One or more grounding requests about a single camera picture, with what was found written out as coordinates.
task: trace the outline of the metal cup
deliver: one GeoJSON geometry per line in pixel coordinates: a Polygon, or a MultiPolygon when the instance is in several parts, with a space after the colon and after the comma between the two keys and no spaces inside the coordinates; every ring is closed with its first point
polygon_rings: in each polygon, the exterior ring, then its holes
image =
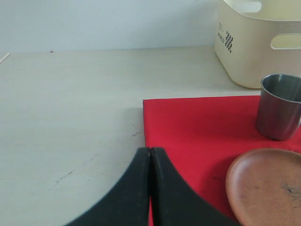
{"type": "Polygon", "coordinates": [[[261,81],[256,128],[274,140],[288,140],[301,121],[301,78],[272,74],[261,81]]]}

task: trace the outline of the table surface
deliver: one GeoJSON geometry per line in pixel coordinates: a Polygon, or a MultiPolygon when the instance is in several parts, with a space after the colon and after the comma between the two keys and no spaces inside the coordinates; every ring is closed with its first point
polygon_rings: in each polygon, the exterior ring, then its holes
{"type": "Polygon", "coordinates": [[[12,54],[0,64],[0,224],[61,226],[101,199],[145,146],[143,99],[259,93],[233,83],[212,46],[12,54]]]}

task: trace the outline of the cream plastic basket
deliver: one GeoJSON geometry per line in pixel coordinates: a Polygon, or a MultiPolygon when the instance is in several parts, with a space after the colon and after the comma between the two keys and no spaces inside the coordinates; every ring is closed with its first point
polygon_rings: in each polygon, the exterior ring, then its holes
{"type": "Polygon", "coordinates": [[[218,14],[214,50],[235,83],[301,76],[301,0],[220,0],[218,14]]]}

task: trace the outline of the wooden plate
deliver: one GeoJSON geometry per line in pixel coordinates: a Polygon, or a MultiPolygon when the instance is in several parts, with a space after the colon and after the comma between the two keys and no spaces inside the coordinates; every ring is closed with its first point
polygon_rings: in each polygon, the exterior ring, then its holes
{"type": "Polygon", "coordinates": [[[301,154],[263,148],[239,156],[226,192],[244,226],[301,226],[301,154]]]}

